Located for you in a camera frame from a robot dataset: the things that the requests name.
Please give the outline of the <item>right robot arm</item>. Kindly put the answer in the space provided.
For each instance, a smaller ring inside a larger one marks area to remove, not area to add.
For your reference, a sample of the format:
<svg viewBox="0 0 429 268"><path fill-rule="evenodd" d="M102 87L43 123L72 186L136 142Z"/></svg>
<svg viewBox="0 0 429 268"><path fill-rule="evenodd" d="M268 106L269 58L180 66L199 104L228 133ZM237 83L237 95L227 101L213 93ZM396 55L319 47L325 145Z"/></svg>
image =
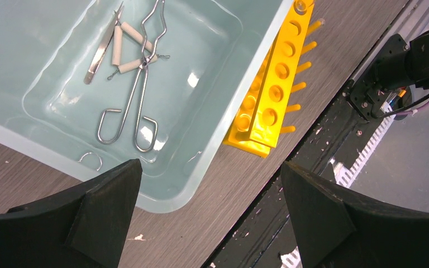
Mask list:
<svg viewBox="0 0 429 268"><path fill-rule="evenodd" d="M367 121L387 116L380 112L388 94L414 85L429 89L429 30L410 42L394 34L351 87L349 103Z"/></svg>

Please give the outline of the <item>metal crucible tongs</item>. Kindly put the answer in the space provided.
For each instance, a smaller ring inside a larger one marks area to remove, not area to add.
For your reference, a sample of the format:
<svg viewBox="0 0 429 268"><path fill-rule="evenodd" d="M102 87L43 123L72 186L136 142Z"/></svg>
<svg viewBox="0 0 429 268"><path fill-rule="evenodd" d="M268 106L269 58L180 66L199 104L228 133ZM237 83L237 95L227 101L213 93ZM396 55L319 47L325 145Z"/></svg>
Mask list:
<svg viewBox="0 0 429 268"><path fill-rule="evenodd" d="M145 92L146 92L146 87L147 87L147 81L148 81L148 77L149 77L149 66L150 66L150 63L152 63L154 61L154 59L156 57L158 57L158 54L156 53L156 48L157 48L159 39L162 38L167 32L167 25L166 25L165 16L164 16L164 7L165 7L165 1L155 1L155 4L154 4L152 10L141 21L141 26L140 26L141 31L142 31L142 34L141 34L141 58L136 60L136 61L132 61L128 64L121 65L118 67L118 72L120 72L120 73L128 72L130 70L137 70L137 74L136 74L135 81L134 81L134 84L133 84L132 89L131 89L131 93L128 96L128 101L126 103L125 109L121 110L121 109L117 109L117 108L107 108L102 112L100 120L99 120L99 126L97 129L97 139L102 144L112 144L119 139L119 137L122 133L123 127L125 125L128 112L129 112L130 107L131 107L131 103L132 103L132 99L133 99L134 94L135 94L135 90L140 85L141 86L141 93L140 93L140 97L139 97L139 104L138 104L138 110L137 110L137 117L136 117L136 123L135 123L133 142L134 142L134 146L136 147L136 149L140 152L149 152L154 148L155 141L156 141L157 134L158 134L159 125L158 125L158 122L156 120L154 120L150 117L147 117L147 116L143 116L142 115L142 108L143 108L143 103L144 103L144 96L145 96ZM147 37L145 24L153 16L153 14L156 12L156 10L160 11L160 20L161 20L161 25L163 27L163 30L155 38L155 40L153 42L151 42L151 41L149 41L149 39ZM119 129L117 130L116 135L109 140L105 140L101 136L101 133L102 133L102 125L103 125L103 122L104 122L104 119L105 119L107 113L121 113L121 112L123 112L124 115L120 121ZM152 133L152 139L151 139L149 146L147 148L143 148L139 145L138 134L139 134L139 130L140 130L140 122L142 120L147 121L154 126L153 133Z"/></svg>

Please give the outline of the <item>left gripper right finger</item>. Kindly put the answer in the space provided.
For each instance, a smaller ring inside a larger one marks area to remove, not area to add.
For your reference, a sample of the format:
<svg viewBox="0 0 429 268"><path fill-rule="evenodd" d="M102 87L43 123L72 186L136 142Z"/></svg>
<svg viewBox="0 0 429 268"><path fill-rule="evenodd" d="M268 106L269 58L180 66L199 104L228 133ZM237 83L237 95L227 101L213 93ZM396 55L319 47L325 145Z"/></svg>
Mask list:
<svg viewBox="0 0 429 268"><path fill-rule="evenodd" d="M381 202L290 162L280 178L304 267L429 267L429 213Z"/></svg>

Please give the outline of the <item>thin metal tweezers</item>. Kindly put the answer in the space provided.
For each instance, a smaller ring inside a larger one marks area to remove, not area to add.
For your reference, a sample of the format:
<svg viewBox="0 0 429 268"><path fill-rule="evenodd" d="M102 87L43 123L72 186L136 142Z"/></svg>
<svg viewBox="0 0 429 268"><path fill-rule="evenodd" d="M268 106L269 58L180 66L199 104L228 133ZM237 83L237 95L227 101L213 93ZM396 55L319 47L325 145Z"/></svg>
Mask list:
<svg viewBox="0 0 429 268"><path fill-rule="evenodd" d="M102 35L102 38L101 38L101 41L98 45L97 51L94 54L92 62L90 64L89 69L88 69L88 71L84 77L84 80L83 80L84 84L86 84L86 85L91 84L99 66L101 65L101 62L103 61L103 58L106 54L108 46L112 40L114 28L117 25L117 22L121 17L121 13L123 11L123 8L124 8L124 5L123 5L123 2L121 2L119 8L114 12L112 19L110 20L108 26L106 27L106 29Z"/></svg>

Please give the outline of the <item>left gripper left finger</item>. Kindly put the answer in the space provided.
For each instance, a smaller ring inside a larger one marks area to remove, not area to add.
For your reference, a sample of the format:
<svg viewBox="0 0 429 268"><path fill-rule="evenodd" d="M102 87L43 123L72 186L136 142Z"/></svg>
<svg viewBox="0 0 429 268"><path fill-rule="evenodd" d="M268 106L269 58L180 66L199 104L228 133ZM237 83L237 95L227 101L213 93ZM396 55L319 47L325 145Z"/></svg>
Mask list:
<svg viewBox="0 0 429 268"><path fill-rule="evenodd" d="M0 214L0 267L117 267L141 177L128 160Z"/></svg>

